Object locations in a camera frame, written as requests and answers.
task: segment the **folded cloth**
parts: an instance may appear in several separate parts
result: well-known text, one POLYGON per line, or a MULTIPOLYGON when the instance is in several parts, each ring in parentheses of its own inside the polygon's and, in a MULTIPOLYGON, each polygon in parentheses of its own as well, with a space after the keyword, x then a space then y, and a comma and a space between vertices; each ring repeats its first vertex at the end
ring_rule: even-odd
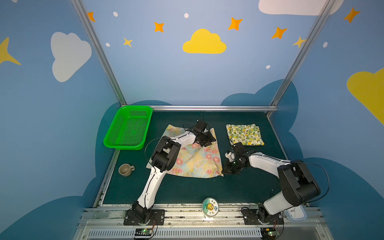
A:
MULTIPOLYGON (((184 132, 185 130, 182 127, 168 125, 163 136, 176 137, 184 132)), ((211 128, 210 132, 216 138, 213 128, 211 128)), ((223 167, 216 141, 208 147, 201 147, 200 144, 194 143, 181 148, 176 164, 168 171, 168 174, 182 177, 211 178, 219 175, 223 176, 222 170, 223 167)))
POLYGON ((255 124, 251 125, 231 125, 227 124, 228 137, 231 145, 241 142, 245 146, 264 145, 260 129, 255 124))

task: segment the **round sticker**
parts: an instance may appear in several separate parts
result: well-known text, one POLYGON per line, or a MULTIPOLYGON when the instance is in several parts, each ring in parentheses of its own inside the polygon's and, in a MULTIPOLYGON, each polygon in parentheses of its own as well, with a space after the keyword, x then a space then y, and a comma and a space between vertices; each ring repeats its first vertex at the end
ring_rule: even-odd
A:
POLYGON ((206 198, 202 206, 203 213, 206 217, 212 218, 218 213, 218 203, 214 198, 206 198))

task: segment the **yellow cloud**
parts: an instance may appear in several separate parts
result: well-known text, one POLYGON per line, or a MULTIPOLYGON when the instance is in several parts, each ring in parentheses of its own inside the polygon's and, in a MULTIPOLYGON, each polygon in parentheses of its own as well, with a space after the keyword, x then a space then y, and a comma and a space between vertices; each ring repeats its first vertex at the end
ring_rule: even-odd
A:
POLYGON ((220 36, 207 29, 199 29, 193 33, 191 40, 183 45, 186 53, 223 53, 227 46, 221 42, 220 36))
POLYGON ((376 73, 358 72, 347 82, 347 88, 382 124, 384 124, 384 68, 376 73))

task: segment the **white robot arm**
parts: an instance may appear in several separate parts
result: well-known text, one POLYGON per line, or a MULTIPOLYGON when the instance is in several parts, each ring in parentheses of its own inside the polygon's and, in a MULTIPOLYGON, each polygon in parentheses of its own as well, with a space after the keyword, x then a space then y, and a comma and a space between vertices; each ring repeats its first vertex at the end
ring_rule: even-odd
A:
POLYGON ((177 137, 169 138, 163 136, 160 139, 151 157, 152 168, 148 181, 140 197, 132 204, 132 210, 139 219, 139 222, 149 222, 151 208, 155 202, 155 196, 161 181, 166 173, 175 165, 180 149, 193 143, 207 147, 215 141, 216 139, 203 121, 198 121, 195 127, 177 137))
POLYGON ((239 174, 243 168, 251 166, 280 179, 281 192, 259 205, 258 218, 262 224, 273 222, 281 211, 297 207, 320 195, 319 186, 301 160, 291 162, 261 152, 247 152, 240 142, 235 143, 232 151, 228 151, 225 156, 229 164, 223 170, 224 174, 239 174))

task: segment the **ceramic cup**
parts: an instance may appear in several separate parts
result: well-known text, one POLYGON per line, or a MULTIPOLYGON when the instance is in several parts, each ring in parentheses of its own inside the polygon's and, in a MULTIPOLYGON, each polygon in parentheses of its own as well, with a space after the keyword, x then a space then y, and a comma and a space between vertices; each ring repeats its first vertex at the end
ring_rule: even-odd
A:
POLYGON ((119 173, 123 176, 123 177, 128 177, 132 171, 135 170, 135 166, 131 166, 127 163, 124 163, 123 165, 121 165, 119 167, 119 173))

